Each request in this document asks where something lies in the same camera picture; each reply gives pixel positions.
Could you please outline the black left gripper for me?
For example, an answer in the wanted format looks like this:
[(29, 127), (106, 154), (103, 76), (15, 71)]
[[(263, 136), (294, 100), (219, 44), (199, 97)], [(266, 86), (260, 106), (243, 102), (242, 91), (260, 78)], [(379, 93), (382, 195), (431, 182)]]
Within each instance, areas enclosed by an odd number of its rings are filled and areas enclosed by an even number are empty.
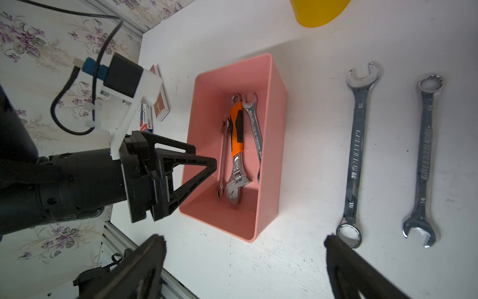
[(125, 136), (119, 153), (132, 223), (145, 219), (147, 211), (154, 221), (170, 216), (217, 170), (217, 160), (196, 155), (194, 145), (148, 132)]

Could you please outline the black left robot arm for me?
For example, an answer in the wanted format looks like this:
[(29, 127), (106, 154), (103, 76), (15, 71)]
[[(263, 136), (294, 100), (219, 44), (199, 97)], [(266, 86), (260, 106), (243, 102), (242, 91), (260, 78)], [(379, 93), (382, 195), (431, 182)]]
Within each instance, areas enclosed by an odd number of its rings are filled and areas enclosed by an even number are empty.
[(152, 133), (125, 136), (120, 158), (108, 149), (41, 157), (5, 94), (1, 95), (1, 234), (95, 218), (127, 201), (138, 222), (171, 215), (217, 169), (215, 158)]

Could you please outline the orange handled adjustable wrench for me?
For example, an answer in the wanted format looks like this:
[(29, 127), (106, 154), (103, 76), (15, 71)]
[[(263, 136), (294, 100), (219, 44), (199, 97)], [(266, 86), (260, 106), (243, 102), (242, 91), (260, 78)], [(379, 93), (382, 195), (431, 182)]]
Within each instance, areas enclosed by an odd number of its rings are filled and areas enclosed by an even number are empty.
[(241, 95), (236, 93), (232, 97), (230, 109), (231, 146), (232, 146), (232, 173), (226, 185), (229, 201), (238, 205), (241, 200), (242, 188), (251, 181), (243, 166), (244, 121)]

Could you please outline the chrome end wrench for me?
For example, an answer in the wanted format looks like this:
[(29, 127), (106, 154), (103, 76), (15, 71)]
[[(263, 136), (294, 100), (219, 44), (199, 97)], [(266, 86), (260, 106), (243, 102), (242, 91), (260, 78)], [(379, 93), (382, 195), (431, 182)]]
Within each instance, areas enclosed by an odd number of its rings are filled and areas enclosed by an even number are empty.
[(351, 144), (347, 170), (346, 196), (342, 220), (336, 228), (336, 235), (351, 249), (362, 243), (362, 233), (357, 225), (360, 177), (362, 172), (363, 148), (366, 131), (367, 100), (373, 86), (380, 78), (380, 70), (375, 63), (368, 63), (368, 76), (358, 77), (356, 70), (347, 74), (346, 83), (354, 95), (354, 114), (352, 121)]

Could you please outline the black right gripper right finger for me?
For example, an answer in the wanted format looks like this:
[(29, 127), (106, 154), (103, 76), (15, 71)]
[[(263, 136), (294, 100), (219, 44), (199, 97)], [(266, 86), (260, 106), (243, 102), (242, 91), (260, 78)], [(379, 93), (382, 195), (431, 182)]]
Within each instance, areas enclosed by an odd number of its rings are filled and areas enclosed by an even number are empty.
[(335, 298), (406, 299), (408, 297), (336, 235), (327, 236), (324, 246), (327, 273)]

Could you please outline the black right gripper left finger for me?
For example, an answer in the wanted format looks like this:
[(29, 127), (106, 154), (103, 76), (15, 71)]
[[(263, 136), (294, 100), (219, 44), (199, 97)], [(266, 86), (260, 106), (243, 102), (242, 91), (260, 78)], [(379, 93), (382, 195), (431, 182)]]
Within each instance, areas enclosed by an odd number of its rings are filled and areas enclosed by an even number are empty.
[(80, 299), (158, 299), (161, 297), (167, 248), (154, 234), (137, 249), (127, 249), (105, 267), (82, 272), (76, 278)]

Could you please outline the pink plastic storage box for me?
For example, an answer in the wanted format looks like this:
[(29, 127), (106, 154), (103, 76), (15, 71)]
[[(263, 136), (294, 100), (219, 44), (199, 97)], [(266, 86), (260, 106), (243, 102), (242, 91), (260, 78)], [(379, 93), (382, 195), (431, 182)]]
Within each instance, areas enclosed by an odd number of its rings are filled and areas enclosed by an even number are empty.
[[(244, 121), (243, 162), (250, 184), (238, 205), (217, 198), (222, 150), (222, 123), (230, 115), (234, 94), (258, 95), (257, 117), (263, 138), (260, 181), (253, 133)], [(235, 62), (195, 78), (187, 142), (200, 156), (215, 158), (217, 171), (181, 205), (180, 213), (246, 242), (253, 242), (277, 217), (286, 126), (288, 91), (271, 54)], [(230, 178), (232, 156), (227, 140), (224, 179)]]

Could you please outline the small chrome combination wrench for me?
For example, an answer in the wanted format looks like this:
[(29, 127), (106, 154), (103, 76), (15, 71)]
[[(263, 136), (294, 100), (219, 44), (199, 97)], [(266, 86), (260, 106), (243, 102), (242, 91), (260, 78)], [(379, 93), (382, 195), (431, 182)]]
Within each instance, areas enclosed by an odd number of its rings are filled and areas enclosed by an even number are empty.
[(428, 201), (431, 198), (428, 191), (428, 182), (431, 178), (433, 165), (434, 106), (445, 86), (445, 78), (438, 74), (427, 75), (417, 83), (422, 102), (422, 112), (419, 131), (415, 203), (410, 215), (403, 221), (402, 233), (407, 238), (412, 230), (422, 232), (426, 236), (423, 244), (425, 249), (433, 247), (438, 238), (431, 220), (427, 217)]

